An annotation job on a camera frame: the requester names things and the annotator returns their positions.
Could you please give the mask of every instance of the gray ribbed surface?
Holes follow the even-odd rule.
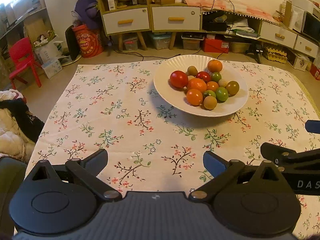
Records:
[[[96,217],[76,232],[57,237],[19,233],[13,240],[254,240],[223,227],[205,204],[184,193],[128,192],[124,200],[105,203]],[[291,235],[273,240],[294,240]]]

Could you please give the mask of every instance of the orange bucket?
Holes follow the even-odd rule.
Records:
[[[100,31],[98,29],[89,30],[87,25],[83,24],[73,27],[72,30],[76,35],[82,57],[94,57],[103,52]]]

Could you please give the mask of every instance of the floral pattern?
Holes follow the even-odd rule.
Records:
[[[204,118],[160,97],[153,75],[162,62],[79,65],[49,115],[27,173],[41,159],[63,164],[105,148],[108,165],[98,177],[123,195],[128,190],[188,195],[213,178],[203,166],[207,150],[259,165],[264,142],[297,152],[320,145],[320,136],[303,128],[318,116],[287,71],[223,62],[245,78],[248,101],[230,116]],[[303,238],[320,231],[320,197],[297,197],[301,216],[294,233]]]

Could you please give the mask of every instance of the egg carton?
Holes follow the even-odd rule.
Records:
[[[277,62],[280,62],[280,63],[283,63],[283,64],[286,64],[287,61],[288,61],[287,57],[280,56],[280,55],[277,55],[277,54],[271,53],[271,52],[268,53],[268,52],[265,51],[265,52],[263,52],[263,55],[268,60],[277,61]]]
[[[276,46],[276,45],[272,45],[272,44],[264,44],[264,49],[266,49],[269,53],[277,53],[281,56],[286,57],[287,53],[284,51],[283,47],[281,46]]]

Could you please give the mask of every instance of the tile floor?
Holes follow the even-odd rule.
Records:
[[[144,56],[158,56],[158,57],[173,57],[177,54],[192,54],[196,51],[192,50],[183,50],[176,48],[174,50],[162,49],[156,50],[152,48],[148,48],[147,51],[138,50],[138,52]],[[218,53],[205,53],[200,51],[198,55],[205,55],[210,57],[217,57]],[[221,60],[230,60],[230,61],[240,61],[240,62],[254,62],[255,59],[250,56],[246,56],[240,53],[228,53],[220,56]],[[27,98],[27,103],[30,108],[30,111],[38,116],[42,121],[46,121],[51,109],[59,99],[60,95],[65,90],[66,86],[69,84],[72,79],[76,67],[78,65],[88,64],[111,64],[111,63],[125,63],[125,62],[135,62],[140,61],[141,57],[136,57],[133,55],[123,55],[117,54],[114,51],[105,51],[100,55],[97,55],[93,58],[81,58],[78,62],[73,63],[69,66],[65,66],[62,71],[57,73],[51,79],[48,79],[44,72],[39,69],[40,80],[42,83],[42,87],[39,88],[32,76],[31,72],[26,72],[24,74],[24,78],[29,82],[27,85],[23,85],[16,81],[17,89],[23,93],[23,95]],[[156,58],[145,58],[146,60],[156,60]],[[284,70],[287,70],[298,77],[298,79],[304,84],[304,86],[308,89],[311,96],[318,108],[320,108],[320,97],[317,96],[317,92],[320,90],[320,81],[317,81],[313,78],[313,76],[309,72],[303,72],[300,70],[293,69],[288,63],[282,64],[278,62],[273,62],[262,58],[262,63],[265,65],[270,65],[274,67],[278,67]]]

